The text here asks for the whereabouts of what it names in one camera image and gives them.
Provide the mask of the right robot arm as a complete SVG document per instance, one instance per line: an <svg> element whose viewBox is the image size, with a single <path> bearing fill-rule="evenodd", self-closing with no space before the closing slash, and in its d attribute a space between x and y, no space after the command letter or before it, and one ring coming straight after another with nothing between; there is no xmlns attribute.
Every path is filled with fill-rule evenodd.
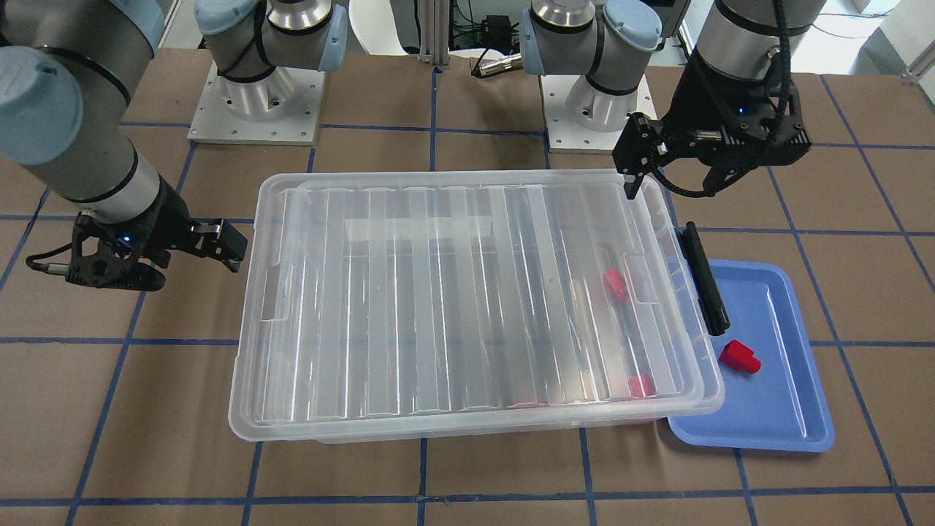
<svg viewBox="0 0 935 526"><path fill-rule="evenodd" d="M194 16L243 117L289 104L285 69L335 71L346 53L348 13L334 1L197 1ZM194 219L121 131L164 29L156 1L2 3L2 157L79 209L68 242L27 257L34 272L157 291L173 251L240 269L246 237Z"/></svg>

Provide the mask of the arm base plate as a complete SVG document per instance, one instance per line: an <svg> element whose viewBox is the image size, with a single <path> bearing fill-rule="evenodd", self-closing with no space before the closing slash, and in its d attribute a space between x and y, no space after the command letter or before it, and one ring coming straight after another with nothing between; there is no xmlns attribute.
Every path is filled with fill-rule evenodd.
<svg viewBox="0 0 935 526"><path fill-rule="evenodd" d="M313 146L327 74L278 67L255 83L208 70L188 137L199 144Z"/></svg>
<svg viewBox="0 0 935 526"><path fill-rule="evenodd" d="M630 114L657 117L646 77L624 96L599 92L582 75L541 76L540 84L552 153L610 153Z"/></svg>

